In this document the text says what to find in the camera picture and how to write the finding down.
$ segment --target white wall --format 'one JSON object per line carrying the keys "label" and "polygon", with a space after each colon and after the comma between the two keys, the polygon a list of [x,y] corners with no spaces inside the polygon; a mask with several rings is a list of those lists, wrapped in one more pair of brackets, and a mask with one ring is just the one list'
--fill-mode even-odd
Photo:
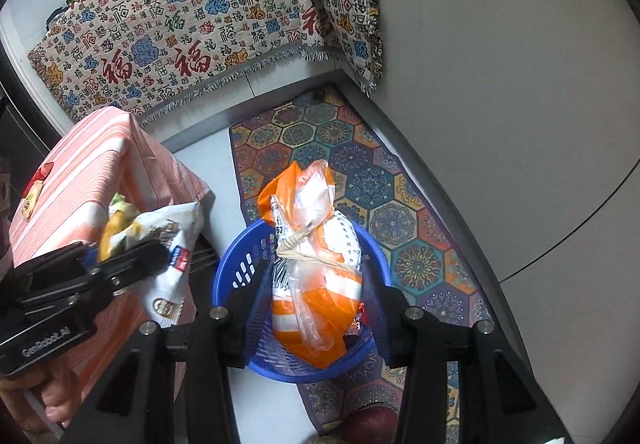
{"label": "white wall", "polygon": [[640,146],[640,26],[625,0],[381,0],[402,129],[503,279],[577,227]]}
{"label": "white wall", "polygon": [[51,95],[51,92],[49,92],[49,89],[45,86],[27,59],[27,51],[18,36],[18,31],[14,26],[14,21],[7,6],[4,6],[2,10],[0,10],[0,40],[29,95],[38,105],[44,116],[49,119],[53,127],[61,135],[66,134],[73,126],[73,122],[66,116],[62,108],[60,108],[59,104]]}
{"label": "white wall", "polygon": [[[380,2],[385,77],[372,99],[505,279],[638,159],[640,26],[625,0]],[[600,442],[640,379],[638,182],[502,286],[580,444]]]}

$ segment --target white tile floor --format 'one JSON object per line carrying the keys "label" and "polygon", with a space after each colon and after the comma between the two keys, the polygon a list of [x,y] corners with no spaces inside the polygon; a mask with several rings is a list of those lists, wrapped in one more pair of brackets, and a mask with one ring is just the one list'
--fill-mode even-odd
{"label": "white tile floor", "polygon": [[[229,132],[209,135],[175,156],[216,196],[210,241],[222,255],[245,227]],[[294,384],[266,379],[248,368],[229,370],[229,382],[242,444],[302,444],[316,434]]]}

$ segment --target snack bag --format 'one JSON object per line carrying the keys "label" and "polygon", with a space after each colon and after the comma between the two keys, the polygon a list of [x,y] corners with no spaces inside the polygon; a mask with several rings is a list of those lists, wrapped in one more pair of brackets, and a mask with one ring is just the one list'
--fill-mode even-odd
{"label": "snack bag", "polygon": [[276,229],[271,319],[282,345],[318,368],[344,355],[343,336],[360,304],[361,250],[350,221],[334,210],[325,160],[293,162],[258,196],[260,216]]}
{"label": "snack bag", "polygon": [[[100,254],[110,258],[148,238],[159,239],[171,254],[169,266],[161,274],[147,278],[135,287],[151,319],[162,328],[177,324],[189,286],[191,253],[204,224],[200,203],[174,204],[130,218],[132,211],[127,208],[130,204],[119,197],[114,197],[114,202],[114,212],[100,243]],[[110,230],[111,219],[122,212],[129,215],[128,224],[121,224],[122,230],[113,232]]]}

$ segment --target patterned rug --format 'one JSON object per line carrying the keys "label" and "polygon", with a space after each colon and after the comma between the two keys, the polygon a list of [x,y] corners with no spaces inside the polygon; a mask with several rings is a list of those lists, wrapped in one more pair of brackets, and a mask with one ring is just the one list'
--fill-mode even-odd
{"label": "patterned rug", "polygon": [[[306,167],[327,159],[336,183],[335,207],[379,241],[396,287],[412,305],[444,322],[471,326],[490,314],[471,273],[402,167],[333,86],[230,128],[244,219],[258,219],[260,190],[293,160]],[[334,380],[298,389],[318,433],[372,402],[400,407],[405,369],[389,369],[372,352]],[[458,370],[449,363],[447,443],[458,442]]]}

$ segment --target decorative throw blanket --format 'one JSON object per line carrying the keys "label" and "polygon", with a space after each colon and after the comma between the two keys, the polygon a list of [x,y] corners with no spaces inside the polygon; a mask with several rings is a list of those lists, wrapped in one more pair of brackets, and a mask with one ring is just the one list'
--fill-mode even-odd
{"label": "decorative throw blanket", "polygon": [[157,119],[295,53],[334,58],[374,90],[378,0],[79,0],[29,59],[75,121],[103,106]]}

